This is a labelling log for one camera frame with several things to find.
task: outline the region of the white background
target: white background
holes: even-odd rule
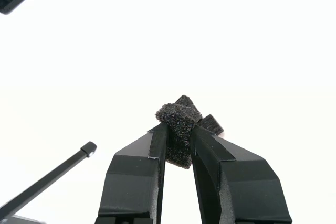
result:
[[[113,154],[182,94],[263,156],[294,223],[336,210],[336,0],[26,0],[0,16],[0,205],[87,141],[95,155],[19,214],[93,224]],[[167,164],[162,223],[201,223]]]

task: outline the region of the black rod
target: black rod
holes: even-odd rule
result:
[[[21,194],[16,196],[14,199],[3,205],[0,208],[0,221],[18,212],[21,208],[31,202],[35,197],[51,186],[65,173],[74,168],[82,160],[84,160],[86,157],[90,157],[96,151],[96,149],[97,146],[93,142],[88,142],[71,158],[56,167],[54,170],[23,191]]]

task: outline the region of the gray sponge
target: gray sponge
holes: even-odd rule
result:
[[[168,103],[159,109],[156,118],[168,124],[173,131],[173,138],[170,139],[167,147],[167,162],[189,169],[191,166],[189,153],[191,130],[202,118],[201,114],[192,107]]]
[[[175,103],[163,105],[157,111],[156,118],[166,123],[173,131],[167,145],[167,162],[185,169],[189,169],[192,163],[190,136],[197,124],[216,135],[224,131],[212,115],[202,118],[192,100],[186,95],[181,96]]]

